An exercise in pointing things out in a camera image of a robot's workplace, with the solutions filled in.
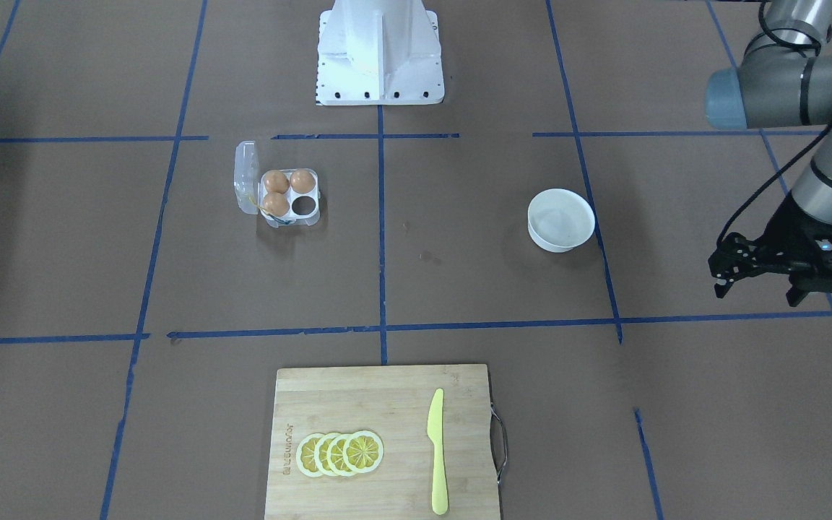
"white bowl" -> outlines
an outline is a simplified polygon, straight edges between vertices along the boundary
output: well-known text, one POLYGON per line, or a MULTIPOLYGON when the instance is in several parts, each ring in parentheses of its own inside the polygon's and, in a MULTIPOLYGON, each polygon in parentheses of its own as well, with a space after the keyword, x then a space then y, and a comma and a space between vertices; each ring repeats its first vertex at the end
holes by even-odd
POLYGON ((529 203, 528 221, 532 240, 551 253, 567 253, 595 230, 595 216, 586 199, 561 188, 535 195, 529 203))

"clear plastic egg carton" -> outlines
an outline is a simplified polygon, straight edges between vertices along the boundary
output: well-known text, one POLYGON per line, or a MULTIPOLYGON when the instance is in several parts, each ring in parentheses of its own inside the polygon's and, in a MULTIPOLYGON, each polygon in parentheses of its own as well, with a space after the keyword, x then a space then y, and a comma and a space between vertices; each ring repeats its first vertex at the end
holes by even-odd
POLYGON ((233 169, 233 188, 237 195, 237 204, 243 213, 258 215, 265 218, 265 222, 273 228, 282 226, 297 226, 307 224, 313 226, 320 220, 320 178, 310 168, 277 169, 287 181, 287 213, 275 216, 264 209, 265 196, 268 190, 263 182, 263 173, 259 168, 259 157, 256 152, 255 141, 244 141, 237 146, 233 169), (307 170, 313 176, 313 188, 301 194, 291 186, 291 174, 298 170, 307 170))
MULTIPOLYGON (((275 169, 269 171, 280 171, 287 178, 287 191, 284 193, 287 198, 287 213, 281 217, 275 217, 274 214, 263 213, 263 217, 268 222, 268 225, 273 228, 281 226, 294 226, 297 224, 307 224, 313 226, 320 220, 320 178, 316 172, 310 168, 288 168, 275 169), (291 186, 291 174, 298 170, 307 170, 313 175, 313 188, 310 191, 299 194, 291 186)), ((264 201, 265 196, 268 195, 268 190, 265 188, 265 183, 259 183, 259 200, 264 201)))

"cutting board handle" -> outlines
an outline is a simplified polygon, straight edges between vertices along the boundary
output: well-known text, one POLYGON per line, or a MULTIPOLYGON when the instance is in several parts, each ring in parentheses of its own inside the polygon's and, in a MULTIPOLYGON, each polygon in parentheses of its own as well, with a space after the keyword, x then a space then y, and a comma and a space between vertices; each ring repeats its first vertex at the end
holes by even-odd
POLYGON ((496 450, 493 448, 493 421, 490 421, 490 450, 493 452, 493 467, 496 469, 496 485, 503 484, 503 472, 506 470, 506 464, 509 464, 509 441, 506 437, 506 425, 503 424, 503 419, 496 414, 496 405, 490 402, 490 414, 493 419, 499 424, 500 437, 503 438, 503 461, 501 464, 496 464, 496 450))

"knife handle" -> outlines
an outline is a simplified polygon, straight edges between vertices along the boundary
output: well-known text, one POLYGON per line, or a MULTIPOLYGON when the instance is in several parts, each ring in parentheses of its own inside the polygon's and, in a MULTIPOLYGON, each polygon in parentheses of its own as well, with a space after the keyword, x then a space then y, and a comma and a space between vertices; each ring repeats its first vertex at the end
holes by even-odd
POLYGON ((441 442, 435 445, 432 464, 432 511, 439 516, 449 511, 449 484, 445 478, 445 452, 441 442))

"white mounting bracket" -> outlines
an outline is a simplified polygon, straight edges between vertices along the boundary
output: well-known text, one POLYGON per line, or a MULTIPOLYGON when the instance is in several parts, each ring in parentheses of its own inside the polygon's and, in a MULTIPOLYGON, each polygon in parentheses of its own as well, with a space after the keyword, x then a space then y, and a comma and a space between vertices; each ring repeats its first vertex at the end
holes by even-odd
POLYGON ((318 105, 432 105, 445 98, 438 17, 422 0, 336 0, 320 14, 318 105))

